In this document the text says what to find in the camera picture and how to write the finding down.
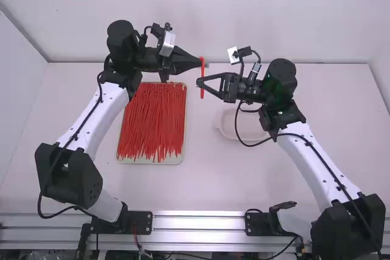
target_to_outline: black mounting bracket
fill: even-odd
[[[150,211],[126,211],[124,216],[128,224],[121,229],[97,217],[92,218],[91,234],[133,234],[133,228],[137,235],[152,233],[153,214]]]
[[[153,213],[150,211],[124,211],[121,213],[122,219],[125,218],[126,225],[117,227],[109,222],[92,218],[91,223],[85,223],[81,227],[79,244],[76,250],[76,260],[83,260],[87,241],[92,234],[133,234],[135,228],[137,235],[148,235],[152,233]],[[99,250],[94,250],[92,259],[97,259]]]
[[[269,213],[245,213],[245,233],[249,237],[274,236],[269,224]]]

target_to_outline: white plastic container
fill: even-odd
[[[238,104],[224,104],[214,117],[214,126],[228,139],[238,140],[234,129],[234,117]],[[255,106],[242,105],[243,110],[254,110]],[[238,112],[237,131],[243,141],[257,142],[267,136],[267,132],[261,128],[258,113]]]

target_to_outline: white tabletop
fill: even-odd
[[[101,70],[100,63],[49,64],[0,189],[0,212],[36,211],[35,149],[41,142],[54,143],[76,120]],[[236,70],[238,66],[212,63],[206,74]],[[195,69],[171,77],[188,85],[184,161],[176,166],[117,162],[121,113],[96,155],[104,188],[131,209],[242,211],[294,200],[317,210],[305,180],[277,144],[247,148],[213,127],[216,112],[228,106],[208,93],[200,99],[195,86],[199,76]],[[322,147],[365,194],[376,192],[390,206],[390,117],[368,65],[297,64],[297,79],[297,105]],[[157,81],[158,75],[144,74],[143,80]],[[62,207],[43,200],[45,212]]]

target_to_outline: wire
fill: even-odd
[[[287,244],[280,252],[276,253],[275,255],[268,257],[268,258],[258,258],[257,260],[271,260],[276,258],[277,256],[280,256],[282,253],[284,253],[292,244],[293,242],[298,238],[299,236],[295,236],[290,243]]]
[[[96,233],[96,251],[99,251],[99,233]]]
[[[238,116],[238,110],[240,109],[240,106],[243,104],[243,101],[240,101],[238,103],[238,107],[237,107],[237,110],[236,110],[236,114],[234,116],[234,131],[236,131],[236,136],[238,138],[238,141],[241,142],[242,145],[246,146],[246,147],[255,147],[255,146],[259,146],[260,144],[266,142],[266,141],[269,141],[271,139],[271,137],[268,137],[262,141],[259,141],[259,142],[256,142],[254,144],[246,144],[242,139],[241,137],[239,136],[238,134],[238,130],[237,130],[237,116]]]
[[[93,106],[93,108],[91,109],[91,111],[87,114],[87,116],[85,117],[85,119],[83,120],[83,122],[80,124],[79,128],[76,130],[76,132],[73,133],[73,135],[70,137],[70,139],[68,140],[67,143],[65,143],[65,145],[62,147],[62,149],[58,152],[57,156],[55,157],[50,169],[49,169],[49,172],[45,178],[45,180],[43,181],[43,184],[42,184],[42,188],[41,188],[41,191],[39,192],[39,196],[38,196],[38,202],[37,202],[37,209],[38,209],[38,214],[39,216],[42,218],[42,219],[52,219],[53,217],[56,217],[56,216],[59,216],[60,214],[64,213],[65,211],[68,211],[70,209],[74,209],[74,210],[79,210],[81,211],[82,213],[88,215],[88,216],[91,216],[91,217],[94,217],[94,215],[88,213],[87,211],[85,211],[84,209],[82,209],[81,207],[78,207],[76,205],[73,205],[73,206],[69,206],[67,208],[64,208],[63,210],[60,210],[59,212],[57,213],[53,213],[53,214],[50,214],[48,216],[44,215],[42,213],[42,210],[41,210],[41,203],[42,203],[42,190],[45,190],[46,187],[48,186],[48,183],[49,183],[49,179],[50,179],[50,176],[51,174],[53,173],[53,170],[55,169],[55,167],[58,165],[58,163],[60,162],[60,158],[62,156],[62,154],[64,153],[65,149],[72,143],[72,141],[74,140],[77,140],[78,137],[77,135],[80,133],[81,129],[83,128],[83,126],[85,125],[85,123],[87,123],[87,120],[91,117],[92,113],[95,111],[95,109],[98,107],[98,105],[103,102],[103,90],[102,90],[102,85],[100,84],[100,77],[102,76],[102,73],[103,72],[100,72],[97,77],[96,77],[96,80],[97,80],[97,85],[99,87],[99,98],[97,99],[95,105]]]
[[[238,134],[238,131],[237,131],[237,115],[238,115],[238,110],[240,110],[240,107],[241,105],[243,104],[243,101],[240,101],[239,104],[238,104],[238,107],[237,107],[237,110],[236,110],[236,115],[235,115],[235,119],[234,119],[234,128],[235,128],[235,131],[236,131],[236,136],[238,138],[238,140],[241,142],[241,144],[243,144],[244,146],[246,147],[254,147],[254,146],[258,146],[268,140],[271,139],[271,137],[268,137],[258,143],[255,143],[255,144],[246,144],[245,142],[243,142],[241,140],[241,138],[239,137],[239,134]],[[345,196],[348,198],[349,202],[351,203],[352,207],[354,208],[354,210],[356,211],[356,213],[358,214],[358,217],[360,219],[360,221],[363,223],[364,225],[364,228],[366,229],[366,231],[369,233],[369,236],[370,236],[370,241],[372,242],[372,245],[374,246],[375,250],[377,251],[377,254],[378,254],[378,257],[379,259],[383,259],[382,257],[382,254],[381,254],[381,251],[377,245],[377,241],[376,241],[376,238],[370,228],[370,226],[368,225],[366,219],[364,218],[364,216],[362,215],[362,213],[360,212],[360,210],[358,209],[358,207],[356,206],[355,202],[353,202],[353,199],[351,197],[351,195],[348,193],[348,191],[346,190],[345,186],[341,183],[341,181],[339,180],[339,178],[336,176],[336,174],[332,171],[332,169],[329,167],[329,165],[327,164],[327,162],[324,160],[324,158],[321,156],[321,154],[317,151],[317,149],[312,145],[312,143],[309,142],[309,140],[307,140],[306,138],[304,138],[303,136],[301,135],[298,135],[296,133],[279,133],[276,135],[276,137],[279,137],[279,136],[294,136],[294,137],[298,137],[300,139],[302,139],[303,141],[305,141],[305,145],[310,147],[312,149],[312,151],[317,155],[317,157],[320,159],[320,161],[322,162],[322,164],[325,166],[325,168],[328,170],[329,174],[333,177],[333,179],[335,179],[335,182],[339,185],[340,189],[343,191],[343,193],[345,194]]]
[[[144,35],[146,35],[146,30],[147,29],[151,29],[151,28],[152,28],[152,26],[146,26],[145,29],[144,29]]]
[[[351,197],[351,195],[349,195],[348,191],[346,190],[346,187],[340,182],[339,178],[336,176],[336,174],[332,171],[332,169],[329,167],[329,165],[327,164],[327,162],[324,160],[324,158],[321,156],[321,154],[318,152],[318,150],[309,142],[309,140],[307,140],[306,138],[304,138],[303,136],[301,135],[298,135],[296,133],[279,133],[276,135],[276,137],[279,137],[279,136],[294,136],[294,137],[298,137],[300,139],[302,139],[303,141],[305,141],[305,145],[310,147],[313,152],[318,156],[318,158],[320,159],[320,161],[322,162],[322,164],[325,166],[325,168],[328,170],[328,172],[330,173],[330,175],[333,177],[333,179],[335,179],[335,182],[339,185],[340,189],[343,191],[343,193],[346,195],[346,197],[348,198],[349,202],[351,203],[351,205],[353,206],[354,210],[356,211],[356,213],[358,214],[358,217],[360,219],[360,221],[363,223],[364,225],[364,228],[366,229],[366,231],[369,233],[369,236],[370,236],[370,240],[372,242],[372,245],[374,246],[374,248],[376,249],[377,251],[377,254],[378,254],[378,257],[379,259],[383,259],[382,257],[382,253],[377,245],[377,241],[376,241],[376,238],[370,228],[370,226],[368,225],[366,219],[364,218],[364,216],[362,215],[362,213],[360,212],[360,210],[358,209],[358,207],[356,206],[355,202],[353,202],[353,199]]]
[[[257,208],[249,208],[245,213],[248,213],[249,211],[256,211],[257,213],[263,213],[260,209]]]
[[[257,56],[257,58],[258,58],[258,61],[257,61],[257,63],[261,63],[261,57],[260,57],[260,54],[259,54],[259,53],[257,53],[255,50],[252,50],[252,53],[253,53],[253,54],[255,54],[255,55]]]
[[[173,252],[169,254],[167,257],[164,258],[164,260],[168,260],[172,256]]]
[[[196,256],[196,255],[182,253],[182,252],[172,252],[170,255],[182,255],[182,256],[188,256],[188,257],[193,257],[193,258],[197,258],[197,259],[211,260],[211,258]]]
[[[259,112],[260,111],[260,108],[259,109],[256,109],[256,110],[243,110],[243,109],[241,109],[241,107],[239,108],[239,110],[241,111],[241,112],[243,112],[243,113],[257,113],[257,112]]]

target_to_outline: wooden board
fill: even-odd
[[[174,153],[167,153],[165,158],[157,162],[157,159],[155,160],[154,158],[147,158],[146,155],[141,155],[136,158],[129,158],[126,156],[121,156],[119,154],[119,142],[118,142],[118,149],[116,151],[116,159],[121,162],[121,163],[126,163],[126,164],[180,164],[183,159],[184,159],[184,150],[185,150],[185,125],[186,125],[186,111],[187,111],[187,98],[185,99],[185,119],[184,119],[184,137],[183,137],[183,146],[182,146],[182,152],[179,153],[178,155],[175,155]]]

